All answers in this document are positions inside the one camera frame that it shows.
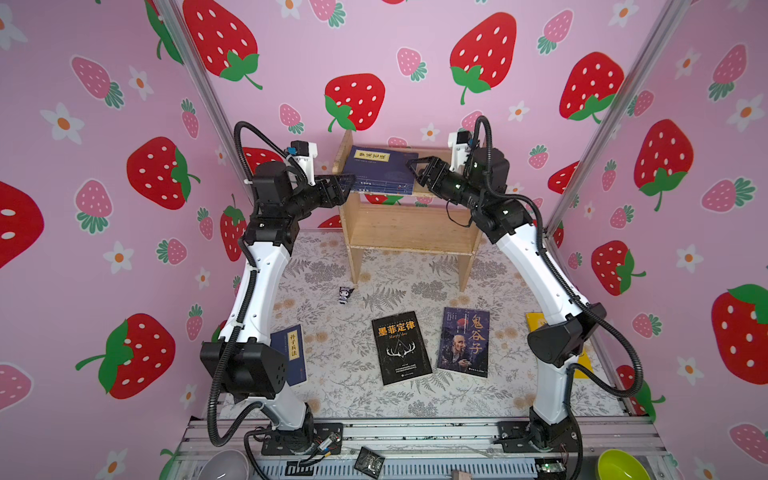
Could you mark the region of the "navy book yellow label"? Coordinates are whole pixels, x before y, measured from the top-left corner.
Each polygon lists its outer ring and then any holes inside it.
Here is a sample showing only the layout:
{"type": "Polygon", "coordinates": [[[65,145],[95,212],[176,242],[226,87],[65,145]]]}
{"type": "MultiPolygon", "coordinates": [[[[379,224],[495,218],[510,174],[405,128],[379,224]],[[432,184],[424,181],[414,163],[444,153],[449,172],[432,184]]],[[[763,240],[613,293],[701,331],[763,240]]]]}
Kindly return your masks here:
{"type": "Polygon", "coordinates": [[[370,194],[401,195],[413,194],[414,180],[382,180],[357,175],[352,190],[370,194]]]}

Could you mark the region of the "navy book behind left arm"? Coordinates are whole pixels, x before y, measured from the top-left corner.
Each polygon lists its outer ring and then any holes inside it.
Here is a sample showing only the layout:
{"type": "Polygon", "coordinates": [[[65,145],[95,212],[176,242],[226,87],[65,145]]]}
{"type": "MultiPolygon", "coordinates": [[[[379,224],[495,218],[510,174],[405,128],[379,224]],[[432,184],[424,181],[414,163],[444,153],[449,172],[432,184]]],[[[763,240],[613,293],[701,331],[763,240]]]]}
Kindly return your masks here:
{"type": "Polygon", "coordinates": [[[271,347],[286,357],[286,379],[290,386],[307,381],[303,332],[300,325],[272,333],[271,347]]]}

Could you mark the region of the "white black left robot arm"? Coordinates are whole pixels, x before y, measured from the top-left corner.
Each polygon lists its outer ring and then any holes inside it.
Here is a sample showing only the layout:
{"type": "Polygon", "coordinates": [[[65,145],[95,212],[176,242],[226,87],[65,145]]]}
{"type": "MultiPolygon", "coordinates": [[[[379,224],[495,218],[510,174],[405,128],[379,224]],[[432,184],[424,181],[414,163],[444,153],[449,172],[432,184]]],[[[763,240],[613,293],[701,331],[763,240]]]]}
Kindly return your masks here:
{"type": "Polygon", "coordinates": [[[282,162],[263,163],[247,177],[255,205],[236,241],[245,257],[241,284],[219,337],[203,343],[200,352],[212,376],[206,420],[214,446],[228,443],[255,410],[276,430],[308,441],[312,414],[288,383],[285,355],[271,346],[271,315],[300,220],[315,209],[343,205],[354,182],[352,174],[320,175],[313,181],[300,174],[292,181],[282,162]]]}

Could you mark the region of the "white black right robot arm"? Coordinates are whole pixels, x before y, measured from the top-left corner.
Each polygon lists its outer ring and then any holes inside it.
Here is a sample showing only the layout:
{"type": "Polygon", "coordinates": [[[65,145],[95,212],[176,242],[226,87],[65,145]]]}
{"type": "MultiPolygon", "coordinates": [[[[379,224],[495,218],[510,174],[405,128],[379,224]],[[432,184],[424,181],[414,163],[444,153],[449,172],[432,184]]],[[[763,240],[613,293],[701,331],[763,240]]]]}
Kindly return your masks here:
{"type": "Polygon", "coordinates": [[[431,156],[409,160],[416,182],[449,203],[467,208],[472,222],[514,265],[534,294],[545,325],[529,333],[537,359],[537,393],[523,441],[539,451],[575,434],[570,394],[578,358],[594,332],[600,305],[590,306],[564,277],[543,244],[541,214],[529,198],[511,194],[501,182],[507,162],[499,151],[472,154],[458,173],[431,156]]]}

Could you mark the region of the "Kuromi toy figurine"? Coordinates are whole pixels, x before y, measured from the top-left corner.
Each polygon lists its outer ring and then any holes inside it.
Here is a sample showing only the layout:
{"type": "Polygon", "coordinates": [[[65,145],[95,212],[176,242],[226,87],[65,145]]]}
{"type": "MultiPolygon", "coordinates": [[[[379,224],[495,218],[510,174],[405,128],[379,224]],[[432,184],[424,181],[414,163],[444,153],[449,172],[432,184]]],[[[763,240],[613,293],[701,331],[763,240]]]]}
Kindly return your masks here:
{"type": "Polygon", "coordinates": [[[354,292],[354,288],[351,287],[340,287],[339,293],[338,293],[338,302],[341,305],[346,305],[354,292]]]}

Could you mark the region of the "dark old man book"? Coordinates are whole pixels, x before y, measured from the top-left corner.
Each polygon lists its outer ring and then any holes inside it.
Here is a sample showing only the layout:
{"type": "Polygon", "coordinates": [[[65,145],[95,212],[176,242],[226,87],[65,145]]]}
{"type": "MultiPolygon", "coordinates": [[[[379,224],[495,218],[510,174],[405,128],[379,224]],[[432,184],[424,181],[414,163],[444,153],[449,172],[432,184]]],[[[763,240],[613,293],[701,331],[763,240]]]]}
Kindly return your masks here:
{"type": "Polygon", "coordinates": [[[488,377],[490,313],[446,307],[443,311],[437,367],[488,377]]]}

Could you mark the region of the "black antler cover book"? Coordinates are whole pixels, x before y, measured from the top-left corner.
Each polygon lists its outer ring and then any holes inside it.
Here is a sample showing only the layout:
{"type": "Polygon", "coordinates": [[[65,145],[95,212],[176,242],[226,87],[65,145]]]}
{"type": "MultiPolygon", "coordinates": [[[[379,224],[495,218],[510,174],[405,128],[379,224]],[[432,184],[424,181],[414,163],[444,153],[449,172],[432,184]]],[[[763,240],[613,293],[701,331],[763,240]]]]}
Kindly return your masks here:
{"type": "Polygon", "coordinates": [[[384,385],[432,373],[415,311],[374,319],[371,326],[384,385]]]}

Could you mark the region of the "yellow cartoon cover book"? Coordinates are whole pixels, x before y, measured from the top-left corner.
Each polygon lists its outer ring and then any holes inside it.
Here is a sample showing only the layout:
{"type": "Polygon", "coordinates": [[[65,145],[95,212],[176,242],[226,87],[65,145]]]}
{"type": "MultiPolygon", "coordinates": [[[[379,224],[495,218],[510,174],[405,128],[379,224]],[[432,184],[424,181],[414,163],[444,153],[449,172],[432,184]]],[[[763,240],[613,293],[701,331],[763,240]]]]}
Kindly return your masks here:
{"type": "MultiPolygon", "coordinates": [[[[541,312],[531,312],[526,314],[526,322],[530,332],[533,332],[540,327],[547,326],[545,316],[541,312]]],[[[589,372],[593,373],[593,365],[589,357],[591,347],[587,341],[582,346],[582,352],[578,357],[578,364],[585,367],[589,372]]],[[[587,379],[588,376],[580,370],[576,370],[574,374],[575,379],[587,379]]]]}

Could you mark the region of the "small black electronic module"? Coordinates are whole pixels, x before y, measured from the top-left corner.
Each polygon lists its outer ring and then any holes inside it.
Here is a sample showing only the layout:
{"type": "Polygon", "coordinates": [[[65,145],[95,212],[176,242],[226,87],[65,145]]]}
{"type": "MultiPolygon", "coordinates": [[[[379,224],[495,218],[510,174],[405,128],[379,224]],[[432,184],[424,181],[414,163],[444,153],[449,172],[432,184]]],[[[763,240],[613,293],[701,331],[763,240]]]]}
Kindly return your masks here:
{"type": "Polygon", "coordinates": [[[371,479],[377,480],[383,472],[384,463],[384,456],[367,447],[362,447],[355,460],[354,469],[371,479]]]}

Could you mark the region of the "grey bowl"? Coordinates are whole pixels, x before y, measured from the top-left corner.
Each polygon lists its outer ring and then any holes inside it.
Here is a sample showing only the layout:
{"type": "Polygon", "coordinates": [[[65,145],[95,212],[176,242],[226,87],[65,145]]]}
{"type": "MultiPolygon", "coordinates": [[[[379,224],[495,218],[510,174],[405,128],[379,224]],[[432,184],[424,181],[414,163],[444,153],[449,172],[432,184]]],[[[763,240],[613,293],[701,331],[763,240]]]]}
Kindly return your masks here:
{"type": "Polygon", "coordinates": [[[215,454],[203,466],[198,480],[249,480],[251,467],[246,456],[237,450],[215,454]]]}

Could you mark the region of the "lime green bowl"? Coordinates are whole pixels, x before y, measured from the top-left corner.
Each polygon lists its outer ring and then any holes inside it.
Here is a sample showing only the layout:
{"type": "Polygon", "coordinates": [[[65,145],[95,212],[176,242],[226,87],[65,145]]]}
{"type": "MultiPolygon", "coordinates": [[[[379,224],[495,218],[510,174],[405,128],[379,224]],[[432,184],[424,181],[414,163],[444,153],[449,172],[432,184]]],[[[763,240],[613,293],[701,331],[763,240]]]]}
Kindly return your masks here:
{"type": "Polygon", "coordinates": [[[650,480],[651,477],[639,460],[629,453],[610,449],[603,452],[596,466],[599,480],[650,480]]]}

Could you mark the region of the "left aluminium corner post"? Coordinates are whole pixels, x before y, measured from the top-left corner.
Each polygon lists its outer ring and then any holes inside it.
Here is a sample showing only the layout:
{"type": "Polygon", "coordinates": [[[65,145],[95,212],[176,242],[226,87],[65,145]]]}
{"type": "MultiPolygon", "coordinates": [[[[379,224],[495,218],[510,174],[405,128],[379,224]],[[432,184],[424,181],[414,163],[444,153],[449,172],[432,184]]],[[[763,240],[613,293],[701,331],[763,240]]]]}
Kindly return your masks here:
{"type": "Polygon", "coordinates": [[[198,56],[189,29],[185,25],[183,19],[181,3],[170,0],[159,0],[156,2],[156,5],[161,12],[161,15],[164,17],[164,23],[169,31],[171,39],[175,43],[179,54],[183,59],[185,68],[191,77],[192,83],[197,89],[207,114],[220,139],[220,144],[226,151],[231,169],[238,177],[240,183],[238,192],[244,193],[248,199],[246,216],[249,216],[254,209],[254,197],[250,186],[246,183],[246,171],[242,167],[235,145],[233,125],[229,122],[222,104],[210,82],[208,72],[198,56]]]}

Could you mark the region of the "aluminium corner post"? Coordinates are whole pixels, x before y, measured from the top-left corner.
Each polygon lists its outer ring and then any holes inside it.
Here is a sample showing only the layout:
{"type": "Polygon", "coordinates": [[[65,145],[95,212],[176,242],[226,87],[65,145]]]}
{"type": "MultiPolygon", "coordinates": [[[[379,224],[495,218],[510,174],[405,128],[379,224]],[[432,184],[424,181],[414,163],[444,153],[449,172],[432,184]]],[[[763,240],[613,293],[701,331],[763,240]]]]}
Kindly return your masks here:
{"type": "Polygon", "coordinates": [[[240,183],[238,192],[244,193],[248,199],[246,216],[249,216],[254,209],[254,197],[250,186],[246,183],[246,171],[242,167],[235,145],[233,125],[229,122],[222,104],[210,82],[208,72],[198,56],[189,29],[185,25],[183,19],[181,3],[170,0],[159,0],[156,2],[156,5],[161,12],[161,15],[164,17],[164,23],[169,31],[171,39],[175,43],[179,54],[183,59],[185,68],[191,77],[192,83],[197,89],[207,114],[220,139],[220,144],[226,151],[231,169],[238,177],[240,183]]]}
{"type": "Polygon", "coordinates": [[[555,227],[564,219],[570,205],[588,179],[594,164],[609,144],[611,134],[622,122],[625,110],[631,99],[647,80],[648,75],[652,72],[655,63],[674,35],[689,7],[690,2],[685,0],[669,0],[665,3],[649,31],[645,43],[642,45],[634,63],[626,74],[625,81],[617,93],[617,98],[611,104],[608,113],[602,120],[602,124],[598,127],[590,143],[587,145],[565,193],[550,216],[547,224],[547,231],[549,233],[553,233],[555,227]]]}

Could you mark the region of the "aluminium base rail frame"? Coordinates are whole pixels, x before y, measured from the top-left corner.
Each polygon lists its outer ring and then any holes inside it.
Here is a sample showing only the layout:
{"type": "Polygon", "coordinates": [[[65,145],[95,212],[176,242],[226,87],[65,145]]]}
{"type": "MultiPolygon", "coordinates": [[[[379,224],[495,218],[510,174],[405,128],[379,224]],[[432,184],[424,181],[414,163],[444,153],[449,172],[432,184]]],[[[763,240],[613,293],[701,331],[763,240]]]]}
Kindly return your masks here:
{"type": "Polygon", "coordinates": [[[261,479],[362,479],[363,462],[378,459],[383,479],[451,479],[461,473],[473,479],[566,479],[579,467],[580,478],[598,476],[598,459],[621,450],[640,462],[652,479],[680,479],[682,473],[655,427],[644,417],[581,417],[580,434],[568,433],[545,452],[522,442],[522,418],[321,419],[320,439],[331,430],[340,446],[310,467],[299,466],[303,454],[262,445],[244,435],[264,430],[265,420],[247,420],[232,442],[212,446],[202,421],[189,424],[174,457],[172,479],[199,479],[206,464],[227,452],[235,466],[247,466],[253,456],[261,479]]]}

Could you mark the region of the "right aluminium corner post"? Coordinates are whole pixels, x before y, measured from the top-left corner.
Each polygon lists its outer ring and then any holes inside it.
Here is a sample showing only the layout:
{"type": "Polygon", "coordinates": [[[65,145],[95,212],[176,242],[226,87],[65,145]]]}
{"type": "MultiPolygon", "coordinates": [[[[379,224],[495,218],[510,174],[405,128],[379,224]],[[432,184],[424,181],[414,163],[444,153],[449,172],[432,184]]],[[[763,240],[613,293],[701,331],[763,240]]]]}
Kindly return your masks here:
{"type": "Polygon", "coordinates": [[[611,134],[622,122],[625,110],[631,99],[647,80],[648,75],[652,72],[655,63],[674,35],[689,7],[690,2],[685,0],[669,0],[665,3],[649,31],[645,43],[642,45],[634,63],[626,74],[625,81],[617,93],[617,98],[611,104],[608,113],[602,120],[602,124],[598,127],[590,143],[587,145],[565,193],[550,216],[547,224],[547,231],[549,233],[553,233],[555,227],[564,219],[570,205],[588,179],[594,164],[609,144],[611,134]]]}

